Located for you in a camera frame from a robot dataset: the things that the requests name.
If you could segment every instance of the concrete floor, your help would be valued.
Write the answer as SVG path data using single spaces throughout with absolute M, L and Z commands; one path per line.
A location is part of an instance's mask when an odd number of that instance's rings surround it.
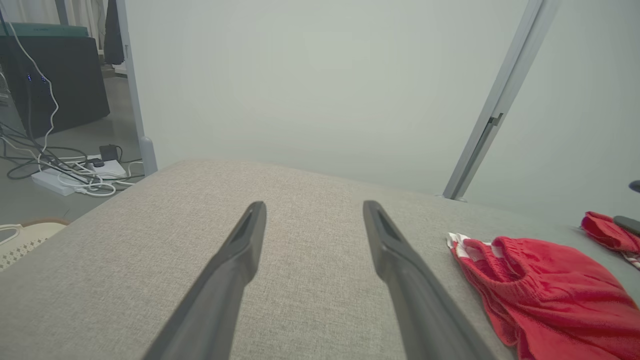
M 50 135 L 49 145 L 73 147 L 91 155 L 100 153 L 98 147 L 112 143 L 122 147 L 124 161 L 141 157 L 127 79 L 105 79 L 104 86 L 111 113 L 91 124 Z M 56 151 L 56 155 L 77 156 L 77 153 Z M 9 180 L 5 174 L 14 166 L 13 163 L 0 159 L 0 225 L 19 224 L 43 217 L 60 217 L 73 221 L 112 198 L 90 197 L 80 193 L 62 196 L 36 185 L 31 178 Z M 26 171 L 33 172 L 34 169 L 35 167 L 27 167 Z M 142 166 L 133 165 L 132 171 L 134 174 L 141 174 Z

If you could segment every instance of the gray upholstered ottoman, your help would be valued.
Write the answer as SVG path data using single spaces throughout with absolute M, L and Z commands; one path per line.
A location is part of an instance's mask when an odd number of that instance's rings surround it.
M 257 163 L 187 161 L 150 176 L 0 274 L 2 359 L 139 359 L 247 205 L 268 218 L 233 359 L 403 359 L 362 202 L 380 202 L 499 359 L 480 298 L 445 244 L 529 237 L 578 248 L 640 302 L 640 272 L 578 229 Z

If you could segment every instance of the white power strip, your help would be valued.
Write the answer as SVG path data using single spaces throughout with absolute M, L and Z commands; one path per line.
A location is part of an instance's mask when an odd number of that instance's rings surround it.
M 57 170 L 48 168 L 47 170 L 43 170 L 41 172 L 37 172 L 33 174 L 31 178 L 34 183 L 40 186 L 44 186 L 45 188 L 53 192 L 56 192 L 62 196 L 71 195 L 74 192 L 76 192 L 74 188 L 60 183 L 60 180 L 58 180 L 58 174 L 60 173 Z M 65 176 L 64 182 L 69 184 L 82 185 L 81 182 L 71 179 L 68 176 Z
M 91 156 L 88 156 L 88 158 L 100 159 L 100 155 L 91 155 Z M 109 177 L 108 175 L 102 175 L 102 174 L 100 175 L 100 177 L 103 179 L 103 182 L 106 184 L 112 183 L 114 180 L 117 180 L 118 177 L 123 177 L 127 175 L 127 171 L 122 167 L 122 165 L 118 162 L 118 160 L 105 161 L 103 167 L 93 167 L 93 164 L 88 164 L 87 168 L 95 172 L 105 172 L 108 174 L 113 174 L 114 175 L 113 177 Z M 47 170 L 43 170 L 41 172 L 37 172 L 31 175 L 31 178 L 34 183 L 40 186 L 43 186 L 53 192 L 56 192 L 62 196 L 71 195 L 74 192 L 76 192 L 75 188 L 62 184 L 60 180 L 58 180 L 58 174 L 60 174 L 59 171 L 52 168 L 48 168 Z M 83 185 L 83 183 L 75 179 L 72 179 L 69 176 L 62 176 L 62 178 L 63 178 L 63 181 L 66 183 L 74 184 L 74 185 Z

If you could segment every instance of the white wall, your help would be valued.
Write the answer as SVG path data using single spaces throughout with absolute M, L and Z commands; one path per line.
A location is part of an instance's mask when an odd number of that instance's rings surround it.
M 441 193 L 525 6 L 127 1 L 145 134 L 160 167 L 239 158 Z
M 465 197 L 579 225 L 640 219 L 640 1 L 565 0 Z

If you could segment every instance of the red fabric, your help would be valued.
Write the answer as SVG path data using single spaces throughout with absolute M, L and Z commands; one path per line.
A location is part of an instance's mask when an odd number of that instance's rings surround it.
M 460 246 L 469 258 L 456 255 Z M 467 239 L 452 252 L 498 337 L 517 345 L 521 360 L 640 359 L 640 311 L 609 271 L 578 250 L 501 236 L 492 246 Z
M 608 249 L 640 254 L 640 238 L 614 224 L 613 218 L 607 215 L 587 212 L 582 219 L 582 228 L 590 238 Z

